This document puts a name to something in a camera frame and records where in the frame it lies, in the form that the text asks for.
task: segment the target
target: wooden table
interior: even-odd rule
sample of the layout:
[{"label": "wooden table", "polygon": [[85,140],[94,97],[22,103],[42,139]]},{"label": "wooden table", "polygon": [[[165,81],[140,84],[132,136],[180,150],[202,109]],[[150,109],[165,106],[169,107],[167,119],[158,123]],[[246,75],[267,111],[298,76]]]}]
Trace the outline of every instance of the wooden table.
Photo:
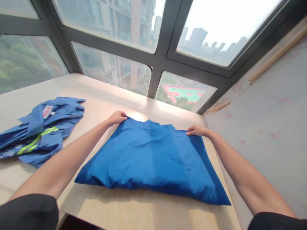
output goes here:
[{"label": "wooden table", "polygon": [[[17,118],[29,114],[37,104],[57,96],[84,98],[84,118],[75,126],[64,146],[108,118],[115,110],[128,116],[187,129],[205,126],[201,115],[80,75],[69,74],[0,95],[3,132],[19,124]],[[84,164],[116,129],[109,129]],[[230,198],[215,149],[209,139],[205,146]],[[0,204],[35,171],[16,158],[0,161]],[[59,209],[107,230],[116,229],[240,229],[233,206],[207,205],[191,198],[146,190],[110,190],[74,183],[74,178],[58,199]]]}]

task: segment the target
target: window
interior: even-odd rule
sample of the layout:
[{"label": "window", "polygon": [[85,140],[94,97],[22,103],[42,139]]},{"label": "window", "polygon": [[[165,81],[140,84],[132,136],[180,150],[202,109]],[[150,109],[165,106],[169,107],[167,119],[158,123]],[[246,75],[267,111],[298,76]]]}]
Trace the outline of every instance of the window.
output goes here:
[{"label": "window", "polygon": [[130,0],[53,2],[66,26],[148,53],[156,51],[165,0],[134,1],[133,4]]},{"label": "window", "polygon": [[72,46],[86,76],[147,96],[151,78],[148,66],[76,42]]},{"label": "window", "polygon": [[1,35],[0,93],[68,74],[50,38]]},{"label": "window", "polygon": [[177,52],[229,67],[281,0],[194,0]]},{"label": "window", "polygon": [[0,0],[0,14],[39,19],[30,0]]},{"label": "window", "polygon": [[198,101],[203,105],[216,90],[215,87],[169,72],[163,72],[155,99],[185,110],[194,111],[194,107],[199,107]]}]

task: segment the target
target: green court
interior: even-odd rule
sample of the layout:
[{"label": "green court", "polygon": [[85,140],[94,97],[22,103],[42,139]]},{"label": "green court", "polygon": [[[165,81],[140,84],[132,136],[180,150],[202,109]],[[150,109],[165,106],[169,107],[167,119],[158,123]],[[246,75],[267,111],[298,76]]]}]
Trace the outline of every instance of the green court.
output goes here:
[{"label": "green court", "polygon": [[196,103],[206,90],[184,87],[163,86],[173,103],[177,102],[177,98],[186,97],[189,103]]}]

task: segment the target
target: white wall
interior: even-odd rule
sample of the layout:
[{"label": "white wall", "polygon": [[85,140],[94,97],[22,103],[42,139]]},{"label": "white wall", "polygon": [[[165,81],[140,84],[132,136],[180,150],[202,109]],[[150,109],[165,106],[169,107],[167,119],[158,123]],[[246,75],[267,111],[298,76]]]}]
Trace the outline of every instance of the white wall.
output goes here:
[{"label": "white wall", "polygon": [[[215,113],[204,115],[307,219],[307,36],[250,87]],[[252,218],[228,175],[242,229]]]}]

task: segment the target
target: shirt sleeve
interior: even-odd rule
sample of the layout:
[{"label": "shirt sleeve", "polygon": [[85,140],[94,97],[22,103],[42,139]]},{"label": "shirt sleeve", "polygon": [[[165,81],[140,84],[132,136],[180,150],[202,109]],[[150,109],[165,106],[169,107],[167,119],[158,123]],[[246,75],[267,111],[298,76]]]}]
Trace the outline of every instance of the shirt sleeve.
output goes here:
[{"label": "shirt sleeve", "polygon": [[307,229],[307,220],[297,219],[272,212],[260,212],[254,216],[248,230],[303,230]]},{"label": "shirt sleeve", "polygon": [[55,230],[59,210],[54,197],[29,194],[0,206],[0,229]]}]

